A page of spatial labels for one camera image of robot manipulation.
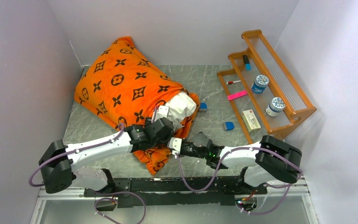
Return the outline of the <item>white pillow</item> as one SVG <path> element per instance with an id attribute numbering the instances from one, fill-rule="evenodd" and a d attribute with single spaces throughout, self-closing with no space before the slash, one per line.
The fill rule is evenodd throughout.
<path id="1" fill-rule="evenodd" d="M 195 101 L 183 91 L 176 94 L 164 106 L 168 107 L 167 118 L 172 122 L 175 131 L 183 128 L 181 122 L 196 110 Z"/>

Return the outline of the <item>orange patterned pillowcase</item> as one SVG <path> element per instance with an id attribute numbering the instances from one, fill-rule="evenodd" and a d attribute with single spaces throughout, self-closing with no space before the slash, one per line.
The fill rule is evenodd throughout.
<path id="1" fill-rule="evenodd" d="M 82 75 L 74 100 L 114 129 L 144 125 L 154 110 L 181 91 L 196 103 L 195 112 L 181 122 L 174 137 L 186 138 L 200 107 L 197 94 L 173 81 L 153 65 L 130 36 L 117 38 Z"/>

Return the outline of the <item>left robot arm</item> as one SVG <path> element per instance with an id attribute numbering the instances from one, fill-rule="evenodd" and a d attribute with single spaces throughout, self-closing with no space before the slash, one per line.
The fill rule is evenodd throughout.
<path id="1" fill-rule="evenodd" d="M 88 169 L 88 164 L 115 155 L 145 151 L 157 145 L 180 152 L 182 140 L 175 138 L 173 133 L 172 122 L 163 117 L 144 126 L 123 126 L 118 133 L 83 143 L 65 145 L 62 140 L 54 141 L 39 161 L 42 186 L 48 194 L 78 187 L 109 196 L 116 188 L 111 172 L 108 169 Z"/>

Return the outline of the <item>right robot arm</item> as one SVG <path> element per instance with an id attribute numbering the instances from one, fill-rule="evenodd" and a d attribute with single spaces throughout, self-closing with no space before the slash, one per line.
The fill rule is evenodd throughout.
<path id="1" fill-rule="evenodd" d="M 200 132 L 191 140 L 171 138 L 168 146 L 176 159 L 180 156 L 204 159 L 216 172 L 242 166 L 237 186 L 244 194 L 273 180 L 294 184 L 303 174 L 300 168 L 302 152 L 271 135 L 264 135 L 250 145 L 229 147 L 214 144 Z"/>

